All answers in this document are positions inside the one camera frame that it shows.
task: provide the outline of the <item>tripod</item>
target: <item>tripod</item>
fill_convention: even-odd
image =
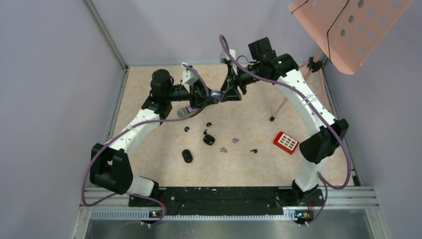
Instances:
[[[316,52],[316,54],[313,57],[309,58],[308,63],[304,63],[304,64],[300,65],[299,69],[306,67],[306,71],[303,74],[303,78],[304,78],[305,81],[307,81],[309,79],[309,77],[311,76],[311,73],[315,73],[315,72],[318,71],[319,81],[320,81],[320,84],[321,84],[322,94],[323,94],[323,98],[324,98],[324,106],[328,111],[331,111],[330,107],[329,107],[330,105],[328,103],[327,92],[325,90],[324,76],[322,74],[322,61],[319,61],[319,59],[321,58],[322,55],[323,55],[323,52],[322,52],[321,48],[319,48],[318,52]],[[276,118],[276,116],[278,115],[280,110],[283,108],[283,106],[286,104],[286,102],[287,102],[287,98],[284,97],[284,100],[281,102],[281,104],[278,106],[277,110],[271,116],[270,121],[274,121],[274,119]]]

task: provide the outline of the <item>gray floor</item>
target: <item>gray floor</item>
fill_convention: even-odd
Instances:
[[[287,221],[167,221],[148,229],[128,221],[90,221],[86,239],[372,239],[364,210],[325,210],[311,227]]]

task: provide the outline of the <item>beige tabletop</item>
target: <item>beige tabletop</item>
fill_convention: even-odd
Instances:
[[[220,65],[194,65],[211,89],[219,90],[227,74]],[[131,67],[124,89],[114,135],[137,114],[150,91],[152,73],[166,69],[180,82],[180,66]],[[310,88],[322,101],[317,74],[308,80]],[[290,103],[269,121],[284,95],[272,84],[257,82],[247,86],[240,102],[226,102],[206,107],[199,115],[181,122],[164,123],[153,130],[131,156],[135,175],[157,181],[160,186],[290,186],[299,172],[303,158],[297,149],[289,155],[273,144],[278,132],[304,141],[309,137],[305,125]],[[174,102],[168,119],[177,118],[178,108],[189,102]],[[203,131],[215,138],[211,146],[203,142]],[[193,162],[186,163],[182,151],[189,149]],[[346,175],[346,161],[338,148],[322,172],[334,185],[341,185]]]

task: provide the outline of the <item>pink perforated panel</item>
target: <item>pink perforated panel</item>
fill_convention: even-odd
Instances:
[[[323,52],[330,56],[336,68],[351,75],[357,72],[412,2],[413,0],[295,0],[289,9],[294,11],[299,7],[293,13],[298,21]]]

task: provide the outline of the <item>black clamp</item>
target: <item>black clamp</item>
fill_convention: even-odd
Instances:
[[[312,73],[315,73],[322,68],[322,61],[314,62],[314,58],[310,57],[307,67],[312,70]]]

